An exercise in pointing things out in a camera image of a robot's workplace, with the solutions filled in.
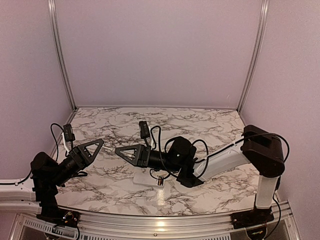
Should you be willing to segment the white remote control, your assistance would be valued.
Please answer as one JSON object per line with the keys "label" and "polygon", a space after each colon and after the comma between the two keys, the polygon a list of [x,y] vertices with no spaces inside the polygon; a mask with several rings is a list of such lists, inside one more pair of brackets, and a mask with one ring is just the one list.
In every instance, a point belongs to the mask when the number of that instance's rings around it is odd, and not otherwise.
{"label": "white remote control", "polygon": [[158,177],[154,178],[150,176],[149,173],[138,172],[133,177],[133,184],[139,185],[139,186],[163,189],[164,183],[163,183],[163,186],[157,186],[157,180],[158,180]]}

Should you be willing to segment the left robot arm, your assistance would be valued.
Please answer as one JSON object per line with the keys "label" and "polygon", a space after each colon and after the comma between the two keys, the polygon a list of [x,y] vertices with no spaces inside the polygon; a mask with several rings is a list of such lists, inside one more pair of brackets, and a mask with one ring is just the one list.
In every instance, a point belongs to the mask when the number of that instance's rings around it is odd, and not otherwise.
{"label": "left robot arm", "polygon": [[33,213],[58,223],[63,211],[58,207],[58,187],[72,178],[83,177],[84,169],[96,159],[104,144],[97,139],[75,146],[60,163],[45,152],[39,152],[30,163],[30,173],[24,179],[0,181],[0,210]]}

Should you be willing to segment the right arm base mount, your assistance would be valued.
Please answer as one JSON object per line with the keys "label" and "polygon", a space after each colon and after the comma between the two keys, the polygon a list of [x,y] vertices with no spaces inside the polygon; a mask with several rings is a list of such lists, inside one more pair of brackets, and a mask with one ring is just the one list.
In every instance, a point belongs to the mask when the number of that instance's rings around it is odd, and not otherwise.
{"label": "right arm base mount", "polygon": [[234,229],[253,227],[275,219],[270,209],[251,209],[235,212],[230,217]]}

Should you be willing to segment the silver pen tool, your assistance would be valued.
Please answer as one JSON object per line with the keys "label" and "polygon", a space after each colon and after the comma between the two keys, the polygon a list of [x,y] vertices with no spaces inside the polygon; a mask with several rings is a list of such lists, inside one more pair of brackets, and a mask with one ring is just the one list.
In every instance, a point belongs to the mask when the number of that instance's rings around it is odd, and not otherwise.
{"label": "silver pen tool", "polygon": [[118,157],[127,157],[127,158],[132,158],[133,155],[129,154],[129,153],[116,153],[116,150],[114,148],[111,147],[107,147],[107,146],[102,146],[102,149],[107,151],[110,155],[112,156],[118,156]]}

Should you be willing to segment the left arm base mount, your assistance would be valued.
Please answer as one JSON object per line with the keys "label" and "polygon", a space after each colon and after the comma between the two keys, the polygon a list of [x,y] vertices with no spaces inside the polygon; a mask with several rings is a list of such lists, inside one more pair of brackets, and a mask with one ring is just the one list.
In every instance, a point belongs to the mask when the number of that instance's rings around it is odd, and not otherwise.
{"label": "left arm base mount", "polygon": [[37,214],[36,217],[40,220],[55,224],[57,226],[76,228],[80,219],[80,213],[74,210],[58,208],[45,212],[42,211],[42,213]]}

